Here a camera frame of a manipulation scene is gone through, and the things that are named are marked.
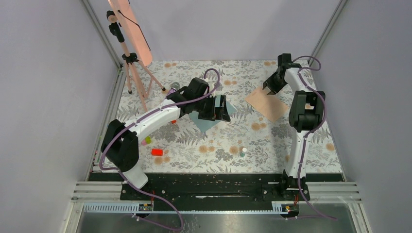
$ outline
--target red object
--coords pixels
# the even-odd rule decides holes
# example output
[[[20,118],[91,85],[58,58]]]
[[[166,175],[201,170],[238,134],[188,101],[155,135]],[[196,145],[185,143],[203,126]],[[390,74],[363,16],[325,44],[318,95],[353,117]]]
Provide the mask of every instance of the red object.
[[[152,149],[152,155],[153,156],[163,156],[163,150],[162,149]]]

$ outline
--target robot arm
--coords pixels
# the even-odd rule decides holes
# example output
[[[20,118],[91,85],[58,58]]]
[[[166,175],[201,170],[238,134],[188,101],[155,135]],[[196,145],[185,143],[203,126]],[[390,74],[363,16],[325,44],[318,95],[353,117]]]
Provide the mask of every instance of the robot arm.
[[[127,180],[138,188],[142,188],[148,181],[140,165],[138,146],[141,140],[163,125],[170,123],[192,111],[199,112],[199,119],[230,121],[226,108],[226,97],[206,97],[194,101],[204,95],[209,89],[207,82],[194,78],[189,86],[185,86],[173,93],[169,93],[166,99],[156,108],[134,119],[121,123],[117,119],[110,122],[103,139],[101,151],[104,151],[109,143],[126,126],[135,123],[126,130],[108,149],[107,158],[124,174]]]
[[[263,83],[263,89],[268,87],[270,89],[268,95],[274,95],[289,84],[292,91],[295,92],[289,113],[289,124],[292,126],[292,146],[290,158],[283,174],[286,184],[283,189],[296,190],[302,154],[304,158],[299,178],[302,186],[305,185],[305,166],[309,147],[307,145],[305,149],[303,147],[304,136],[322,122],[324,106],[320,98],[304,85],[304,82],[308,83],[306,77],[302,76],[304,82],[300,79],[298,72],[301,66],[292,62],[290,54],[278,56],[278,62],[278,69]],[[318,93],[325,99],[324,92],[318,91]],[[306,104],[309,104],[312,109],[306,109]],[[312,133],[308,134],[307,143],[311,141],[312,136]]]

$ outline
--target floral patterned surface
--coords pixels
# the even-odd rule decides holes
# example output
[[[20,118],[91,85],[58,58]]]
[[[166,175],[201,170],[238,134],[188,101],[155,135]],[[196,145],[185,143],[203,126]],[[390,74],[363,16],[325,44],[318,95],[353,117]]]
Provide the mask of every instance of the floral patterned surface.
[[[180,173],[273,173],[282,172],[289,159],[292,144],[291,129],[288,123],[289,111],[275,123],[249,105],[244,98],[277,69],[276,61],[176,61],[153,62],[149,70],[168,88],[171,83],[188,85],[194,77],[202,77],[208,68],[215,68],[221,75],[221,86],[217,94],[225,94],[227,101],[235,107],[231,122],[220,122],[206,133],[184,116],[176,124],[167,124],[150,137],[152,143],[139,147],[139,164],[145,172]],[[149,75],[138,66],[139,73],[146,85]],[[311,73],[304,71],[311,85]],[[207,74],[206,80],[212,84],[217,80],[214,72]],[[132,84],[133,94],[124,86],[117,118],[120,121],[133,119],[143,113],[136,87]],[[159,86],[153,84],[148,109],[156,107],[166,96]],[[291,105],[293,93],[289,86],[282,89],[277,97]],[[242,147],[248,152],[244,158],[239,156]],[[151,149],[164,150],[163,157],[151,156]],[[106,160],[105,167],[113,166]],[[309,144],[307,172],[342,172],[338,156],[327,124],[318,130]]]

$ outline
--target gray wall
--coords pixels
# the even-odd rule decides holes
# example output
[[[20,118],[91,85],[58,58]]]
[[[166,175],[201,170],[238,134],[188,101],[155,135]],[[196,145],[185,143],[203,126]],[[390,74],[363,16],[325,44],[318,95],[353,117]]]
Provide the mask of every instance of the gray wall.
[[[0,232],[56,233],[116,68],[79,0],[0,9]]]
[[[154,60],[265,60],[311,54],[339,0],[130,0]],[[90,0],[107,37],[106,0]]]
[[[318,56],[344,170],[375,233],[411,232],[412,1],[352,0]]]

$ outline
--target light blue square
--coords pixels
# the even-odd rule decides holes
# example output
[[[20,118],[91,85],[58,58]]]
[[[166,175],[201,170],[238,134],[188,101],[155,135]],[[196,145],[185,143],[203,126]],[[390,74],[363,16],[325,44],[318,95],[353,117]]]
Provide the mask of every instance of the light blue square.
[[[227,107],[227,113],[232,115],[236,109],[228,102],[226,101],[226,107]],[[221,122],[221,120],[201,120],[198,119],[199,113],[198,112],[191,112],[189,114],[190,119],[194,122],[194,124],[199,128],[200,132],[204,133],[207,130],[211,129],[213,126],[215,126],[217,123]]]

